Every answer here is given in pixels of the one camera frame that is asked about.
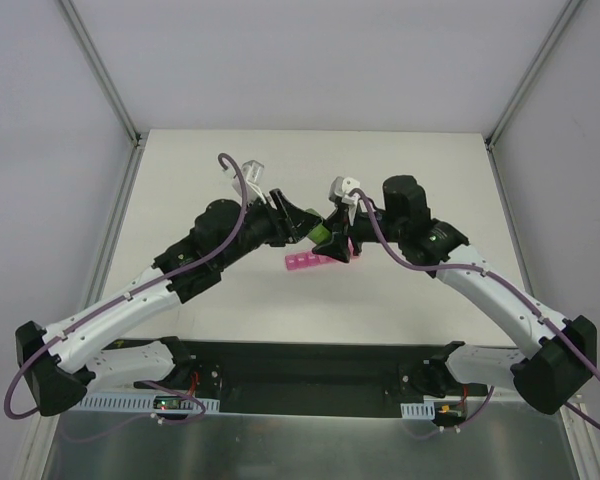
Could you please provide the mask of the green pill bottle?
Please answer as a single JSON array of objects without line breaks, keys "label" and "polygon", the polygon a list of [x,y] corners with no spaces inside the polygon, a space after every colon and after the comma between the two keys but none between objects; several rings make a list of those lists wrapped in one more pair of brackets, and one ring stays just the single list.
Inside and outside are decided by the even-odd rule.
[{"label": "green pill bottle", "polygon": [[315,245],[320,245],[331,239],[331,232],[324,226],[324,217],[314,209],[306,209],[306,213],[316,216],[320,219],[320,223],[315,226],[307,235],[307,238]]}]

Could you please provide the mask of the pink weekly pill organizer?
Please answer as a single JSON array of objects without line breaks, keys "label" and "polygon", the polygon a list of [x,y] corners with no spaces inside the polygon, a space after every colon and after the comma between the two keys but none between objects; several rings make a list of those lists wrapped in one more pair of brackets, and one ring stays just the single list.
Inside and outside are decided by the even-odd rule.
[{"label": "pink weekly pill organizer", "polygon": [[313,252],[313,248],[306,247],[303,250],[292,251],[284,255],[284,267],[289,272],[297,272],[317,267],[322,267],[332,264],[340,264],[340,261],[335,260],[325,255],[318,255]]}]

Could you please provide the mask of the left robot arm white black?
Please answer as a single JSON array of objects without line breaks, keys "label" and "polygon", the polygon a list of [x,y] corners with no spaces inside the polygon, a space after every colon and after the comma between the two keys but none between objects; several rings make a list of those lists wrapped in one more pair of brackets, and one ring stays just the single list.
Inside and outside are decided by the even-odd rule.
[{"label": "left robot arm white black", "polygon": [[213,201],[187,236],[119,292],[57,323],[41,326],[29,321],[18,327],[16,377],[25,380],[34,412],[58,415],[95,387],[115,380],[184,387],[192,367],[186,348],[175,337],[154,342],[150,354],[128,351],[112,366],[99,356],[122,334],[218,284],[229,266],[252,251],[263,245],[295,244],[320,224],[319,215],[293,205],[280,190],[270,195],[249,206]]}]

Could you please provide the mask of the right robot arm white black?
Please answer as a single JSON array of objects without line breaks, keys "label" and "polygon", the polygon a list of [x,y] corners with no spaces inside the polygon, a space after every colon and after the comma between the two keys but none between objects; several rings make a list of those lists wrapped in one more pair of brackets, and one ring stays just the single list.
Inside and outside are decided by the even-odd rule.
[{"label": "right robot arm white black", "polygon": [[584,316],[568,319],[513,286],[465,235],[432,216],[414,177],[392,176],[382,193],[378,209],[358,181],[336,178],[329,191],[335,209],[323,223],[329,236],[314,253],[347,263],[363,244],[377,242],[400,265],[463,295],[514,343],[505,348],[451,342],[409,373],[411,387],[442,398],[465,384],[483,384],[513,390],[543,414],[565,406],[593,375],[595,325]]}]

